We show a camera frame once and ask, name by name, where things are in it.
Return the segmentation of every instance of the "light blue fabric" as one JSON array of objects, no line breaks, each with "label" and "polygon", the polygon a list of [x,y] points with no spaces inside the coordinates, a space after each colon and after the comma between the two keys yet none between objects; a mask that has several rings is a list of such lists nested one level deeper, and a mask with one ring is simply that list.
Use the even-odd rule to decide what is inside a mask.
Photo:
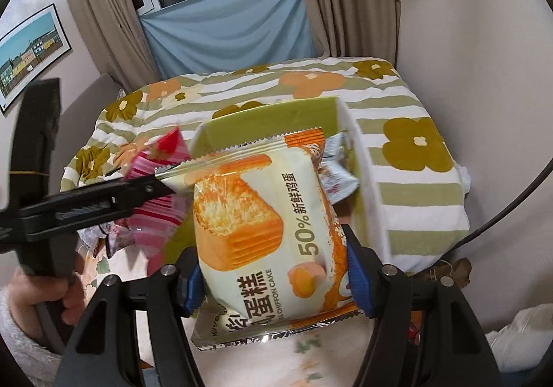
[{"label": "light blue fabric", "polygon": [[140,21],[165,79],[320,56],[303,0],[186,0]]}]

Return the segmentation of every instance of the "painting of colorful buildings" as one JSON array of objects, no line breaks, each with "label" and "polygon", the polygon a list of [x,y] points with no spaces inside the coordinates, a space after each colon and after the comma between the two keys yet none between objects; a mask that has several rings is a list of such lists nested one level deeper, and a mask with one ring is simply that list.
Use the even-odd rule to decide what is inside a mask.
[{"label": "painting of colorful buildings", "polygon": [[54,5],[0,40],[0,107],[4,112],[42,70],[70,50]]}]

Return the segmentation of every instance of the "white flower center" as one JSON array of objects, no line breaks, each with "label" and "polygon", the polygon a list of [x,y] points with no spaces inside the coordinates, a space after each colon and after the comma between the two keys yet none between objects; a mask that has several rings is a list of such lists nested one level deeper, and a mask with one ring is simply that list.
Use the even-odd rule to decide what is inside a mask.
[{"label": "white flower center", "polygon": [[413,141],[415,142],[415,145],[418,145],[419,147],[426,147],[427,139],[424,136],[416,136],[413,138]]}]

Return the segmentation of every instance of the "green and white striped fabric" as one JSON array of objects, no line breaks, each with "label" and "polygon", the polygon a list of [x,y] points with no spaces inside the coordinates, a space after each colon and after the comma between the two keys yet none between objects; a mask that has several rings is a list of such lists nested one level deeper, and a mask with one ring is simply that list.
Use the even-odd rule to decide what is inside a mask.
[{"label": "green and white striped fabric", "polygon": [[359,124],[397,265],[422,270],[467,234],[460,177],[438,131],[392,65],[375,58],[293,60],[146,86],[100,114],[87,145],[66,167],[62,190],[107,179],[136,148],[176,125],[189,142],[225,107],[316,96],[339,96]]}]

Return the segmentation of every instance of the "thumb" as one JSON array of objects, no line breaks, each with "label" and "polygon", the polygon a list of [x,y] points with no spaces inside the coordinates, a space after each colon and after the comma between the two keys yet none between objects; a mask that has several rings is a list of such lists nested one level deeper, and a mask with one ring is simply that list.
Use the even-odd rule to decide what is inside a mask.
[{"label": "thumb", "polygon": [[44,301],[56,301],[65,296],[67,279],[16,274],[9,285],[11,301],[20,306],[32,306]]}]

